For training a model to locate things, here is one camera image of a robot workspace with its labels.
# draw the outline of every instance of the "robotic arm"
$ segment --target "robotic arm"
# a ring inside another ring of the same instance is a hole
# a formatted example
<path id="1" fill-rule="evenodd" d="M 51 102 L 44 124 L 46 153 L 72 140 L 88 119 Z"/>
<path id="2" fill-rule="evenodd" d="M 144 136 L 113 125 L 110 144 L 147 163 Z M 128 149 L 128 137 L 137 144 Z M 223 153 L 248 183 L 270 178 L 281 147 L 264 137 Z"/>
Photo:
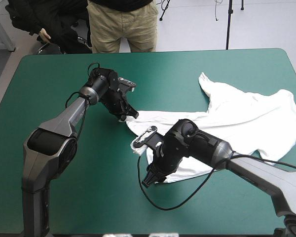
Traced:
<path id="1" fill-rule="evenodd" d="M 142 181 L 146 188 L 176 172 L 183 157 L 194 157 L 216 170 L 228 169 L 269 194 L 277 216 L 285 216 L 286 228 L 296 236 L 296 171 L 237 154 L 228 142 L 199 130 L 188 119 L 179 120 L 164 136 L 152 126 L 131 147 L 140 155 L 148 147 L 153 150 L 153 162 Z"/>
<path id="2" fill-rule="evenodd" d="M 22 176 L 22 237 L 52 237 L 49 232 L 49 183 L 56 179 L 72 161 L 77 151 L 75 126 L 87 108 L 102 102 L 120 121 L 126 116 L 138 117 L 126 99 L 136 84 L 119 78 L 110 69 L 93 69 L 79 97 L 56 118 L 43 122 L 24 142 Z"/>

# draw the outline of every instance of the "tripod stand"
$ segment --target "tripod stand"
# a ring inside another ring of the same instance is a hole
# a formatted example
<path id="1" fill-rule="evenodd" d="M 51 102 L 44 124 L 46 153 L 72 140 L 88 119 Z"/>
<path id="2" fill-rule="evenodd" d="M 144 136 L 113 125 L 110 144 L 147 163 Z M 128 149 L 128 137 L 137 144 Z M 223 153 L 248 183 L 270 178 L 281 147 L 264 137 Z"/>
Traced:
<path id="1" fill-rule="evenodd" d="M 166 7 L 163 9 L 162 15 L 159 18 L 160 21 L 163 20 L 163 15 L 166 12 L 166 10 L 169 7 L 169 3 L 171 0 L 167 0 L 167 5 Z M 241 10 L 244 10 L 244 0 L 241 0 Z M 229 48 L 229 35 L 230 35 L 230 21 L 231 21 L 231 15 L 233 13 L 233 9 L 232 9 L 232 0 L 229 0 L 229 8 L 228 8 L 228 26 L 227 26 L 227 39 L 226 39 L 226 50 L 228 50 Z"/>

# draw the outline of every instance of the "person's hand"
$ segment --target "person's hand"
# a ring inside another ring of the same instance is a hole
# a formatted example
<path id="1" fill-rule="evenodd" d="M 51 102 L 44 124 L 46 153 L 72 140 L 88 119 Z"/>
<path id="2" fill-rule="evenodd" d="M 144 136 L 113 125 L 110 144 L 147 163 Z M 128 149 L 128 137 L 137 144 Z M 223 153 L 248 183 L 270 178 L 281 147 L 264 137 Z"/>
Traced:
<path id="1" fill-rule="evenodd" d="M 39 32 L 39 36 L 41 37 L 41 39 L 46 42 L 46 43 L 50 43 L 50 35 L 46 32 L 46 30 L 44 28 L 42 28 Z"/>

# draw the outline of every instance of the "chair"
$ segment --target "chair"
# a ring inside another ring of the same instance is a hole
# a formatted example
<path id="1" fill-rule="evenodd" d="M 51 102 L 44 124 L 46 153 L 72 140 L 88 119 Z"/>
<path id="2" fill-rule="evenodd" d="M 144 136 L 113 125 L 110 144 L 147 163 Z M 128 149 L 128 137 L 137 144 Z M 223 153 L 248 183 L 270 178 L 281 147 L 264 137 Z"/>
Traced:
<path id="1" fill-rule="evenodd" d="M 30 35 L 33 35 L 32 29 L 28 26 L 27 22 L 24 21 L 23 18 L 21 17 L 21 15 L 16 11 L 13 4 L 11 4 L 10 1 L 8 1 L 8 2 L 9 2 L 9 4 L 7 6 L 5 6 L 5 9 L 7 10 L 7 12 L 10 15 L 10 19 L 12 21 L 13 27 L 15 27 L 17 29 L 20 29 L 22 31 L 27 31 L 27 32 L 30 33 Z M 89 16 L 88 16 L 88 12 L 85 11 L 83 13 L 78 14 L 77 16 L 61 15 L 60 17 L 61 17 L 62 22 L 65 22 L 68 25 L 76 27 L 78 25 L 77 21 L 79 19 L 82 19 L 82 20 L 85 20 L 86 22 L 88 22 L 88 17 Z M 78 36 L 78 41 L 80 41 L 81 43 L 87 45 L 88 47 L 91 47 L 90 26 L 89 26 L 89 24 L 87 24 L 87 26 L 88 26 L 87 39 L 84 39 L 83 37 Z M 36 54 L 43 54 L 43 52 L 47 49 L 47 47 L 50 46 L 50 43 L 44 42 L 40 38 L 40 36 L 38 36 L 37 40 L 42 43 L 42 46 L 38 49 Z"/>

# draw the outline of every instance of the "white floor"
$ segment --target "white floor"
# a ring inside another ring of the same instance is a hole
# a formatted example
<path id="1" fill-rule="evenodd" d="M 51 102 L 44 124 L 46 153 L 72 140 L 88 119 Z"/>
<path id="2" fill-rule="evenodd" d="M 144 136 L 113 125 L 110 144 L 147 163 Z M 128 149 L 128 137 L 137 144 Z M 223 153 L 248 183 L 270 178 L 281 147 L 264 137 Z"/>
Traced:
<path id="1" fill-rule="evenodd" d="M 233 1 L 229 49 L 282 48 L 296 71 L 296 0 Z M 215 20 L 214 0 L 171 0 L 163 21 L 158 22 L 157 51 L 225 49 L 228 0 L 218 5 Z M 20 59 L 33 54 L 39 47 L 35 36 L 12 27 L 4 6 L 0 3 L 0 22 L 16 44 L 16 50 L 0 78 L 0 101 Z M 85 29 L 79 26 L 80 34 Z M 129 52 L 125 40 L 121 52 Z"/>

